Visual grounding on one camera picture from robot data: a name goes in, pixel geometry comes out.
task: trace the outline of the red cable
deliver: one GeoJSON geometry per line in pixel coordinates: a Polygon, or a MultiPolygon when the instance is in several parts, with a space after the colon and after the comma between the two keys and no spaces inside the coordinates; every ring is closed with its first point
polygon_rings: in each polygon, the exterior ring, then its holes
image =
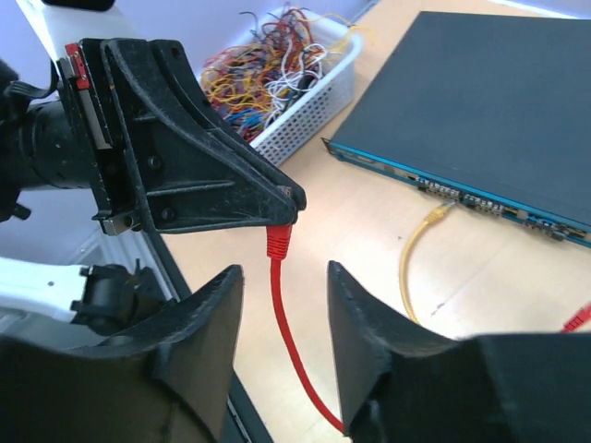
{"type": "Polygon", "coordinates": [[[561,332],[573,332],[581,328],[589,320],[591,320],[591,303],[579,309],[574,317],[564,323],[561,332]]]}
{"type": "Polygon", "coordinates": [[[341,434],[344,434],[344,425],[334,414],[331,413],[329,408],[324,404],[318,393],[312,386],[302,359],[297,351],[294,337],[289,329],[289,323],[285,315],[285,309],[283,308],[283,299],[281,294],[281,262],[287,255],[287,248],[289,247],[289,238],[291,236],[291,225],[290,226],[272,226],[267,228],[267,255],[271,258],[271,295],[273,301],[273,310],[275,311],[275,318],[277,319],[277,326],[287,348],[287,353],[292,361],[295,369],[295,373],[299,378],[304,391],[312,401],[312,404],[316,407],[318,412],[328,422],[334,426],[334,428],[341,434]]]}

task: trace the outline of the wooden table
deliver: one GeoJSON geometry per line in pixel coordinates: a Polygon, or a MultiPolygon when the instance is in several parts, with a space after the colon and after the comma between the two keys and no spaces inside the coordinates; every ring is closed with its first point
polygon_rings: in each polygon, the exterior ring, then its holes
{"type": "MultiPolygon", "coordinates": [[[[356,61],[356,97],[368,86],[419,10],[505,15],[524,11],[486,0],[381,0],[360,25],[371,27],[356,61]]],[[[373,294],[401,312],[398,258],[405,240],[440,202],[408,185],[338,162],[329,138],[351,106],[284,165],[308,208],[283,266],[285,309],[310,378],[339,412],[327,320],[326,266],[341,261],[373,294]]],[[[342,438],[309,402],[276,327],[264,229],[167,236],[192,288],[231,263],[246,274],[235,368],[278,442],[342,438]]],[[[492,331],[557,330],[591,294],[591,251],[553,243],[514,223],[454,210],[429,231],[410,266],[410,290],[424,325],[449,337],[492,331]]]]}

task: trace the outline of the tangled wires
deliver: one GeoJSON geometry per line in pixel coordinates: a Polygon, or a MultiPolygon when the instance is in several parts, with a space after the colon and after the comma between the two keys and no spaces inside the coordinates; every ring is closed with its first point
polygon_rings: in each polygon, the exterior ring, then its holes
{"type": "Polygon", "coordinates": [[[256,23],[251,44],[208,59],[201,74],[201,87],[213,107],[246,141],[311,90],[324,76],[329,55],[341,54],[346,46],[337,42],[326,48],[315,42],[310,20],[299,8],[273,17],[260,30],[256,23]]]}

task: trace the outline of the black plastic bracket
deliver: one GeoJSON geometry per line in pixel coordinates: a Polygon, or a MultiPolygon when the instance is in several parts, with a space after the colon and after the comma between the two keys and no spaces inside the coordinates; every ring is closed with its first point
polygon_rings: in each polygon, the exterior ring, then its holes
{"type": "Polygon", "coordinates": [[[99,346],[45,349],[1,336],[0,440],[219,441],[243,283],[229,267],[99,346]]]}
{"type": "Polygon", "coordinates": [[[329,265],[345,433],[355,443],[591,441],[591,334],[424,329],[329,265]]]}
{"type": "Polygon", "coordinates": [[[88,87],[67,61],[61,95],[97,165],[90,187],[106,233],[288,224],[305,208],[303,189],[212,110],[180,42],[89,39],[78,49],[88,87]]]}

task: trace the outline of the screw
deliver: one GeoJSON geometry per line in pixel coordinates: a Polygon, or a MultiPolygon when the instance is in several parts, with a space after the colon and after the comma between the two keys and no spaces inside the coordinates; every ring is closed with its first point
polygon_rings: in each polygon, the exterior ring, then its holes
{"type": "Polygon", "coordinates": [[[172,208],[166,208],[165,210],[163,210],[161,215],[163,217],[163,220],[166,222],[170,222],[176,216],[175,210],[173,210],[172,208]]]}
{"type": "Polygon", "coordinates": [[[148,166],[150,166],[151,169],[160,169],[162,165],[163,163],[155,155],[148,158],[148,166]]]}

